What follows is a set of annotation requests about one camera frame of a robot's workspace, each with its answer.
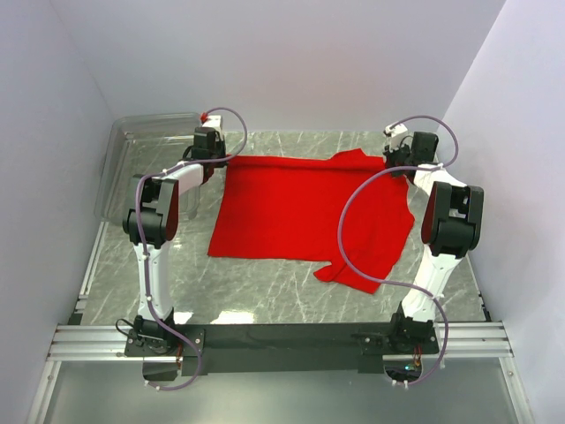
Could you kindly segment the red t shirt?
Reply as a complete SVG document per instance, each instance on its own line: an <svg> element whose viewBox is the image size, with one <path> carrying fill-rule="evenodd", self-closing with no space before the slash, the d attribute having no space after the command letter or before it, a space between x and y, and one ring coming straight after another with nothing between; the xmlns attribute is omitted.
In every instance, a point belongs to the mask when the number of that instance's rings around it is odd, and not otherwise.
<svg viewBox="0 0 565 424"><path fill-rule="evenodd" d="M373 294L399 261L415 218L402 178L380 177L357 148L329 159L240 155L227 167L208 254L314 261L314 276Z"/></svg>

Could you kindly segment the clear plastic bin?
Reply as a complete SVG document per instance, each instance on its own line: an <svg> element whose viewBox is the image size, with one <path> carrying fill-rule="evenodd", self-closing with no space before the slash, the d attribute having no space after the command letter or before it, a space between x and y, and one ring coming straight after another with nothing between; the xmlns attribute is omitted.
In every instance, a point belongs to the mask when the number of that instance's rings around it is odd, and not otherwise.
<svg viewBox="0 0 565 424"><path fill-rule="evenodd" d="M192 144L200 124L194 112L123 117L112 125L95 213L121 225L129 184L136 174L156 173L175 165Z"/></svg>

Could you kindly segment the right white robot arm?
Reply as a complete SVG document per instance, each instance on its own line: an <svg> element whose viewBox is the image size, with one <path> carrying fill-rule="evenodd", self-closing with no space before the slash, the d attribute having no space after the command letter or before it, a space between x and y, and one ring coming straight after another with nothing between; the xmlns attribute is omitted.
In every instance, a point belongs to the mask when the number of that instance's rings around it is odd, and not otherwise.
<svg viewBox="0 0 565 424"><path fill-rule="evenodd" d="M480 238L484 190L452 177L434 163L439 138L432 132L410 133L405 125L384 130L383 154L394 177L405 176L428 196L420 237L422 261L410 289L391 319L388 344L397 352L436 349L434 303L461 260Z"/></svg>

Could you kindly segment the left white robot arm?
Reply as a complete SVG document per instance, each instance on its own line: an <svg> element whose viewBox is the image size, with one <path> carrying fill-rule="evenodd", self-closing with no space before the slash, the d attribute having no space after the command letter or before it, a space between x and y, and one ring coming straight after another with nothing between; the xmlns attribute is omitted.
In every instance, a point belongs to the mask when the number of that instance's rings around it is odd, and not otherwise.
<svg viewBox="0 0 565 424"><path fill-rule="evenodd" d="M168 256L177 234L179 198L206 183L216 168L226 166L225 157L221 126L205 123L195 128L192 144L176 165L154 175L132 178L123 229L137 258L139 309L130 339L155 354L167 354L178 344Z"/></svg>

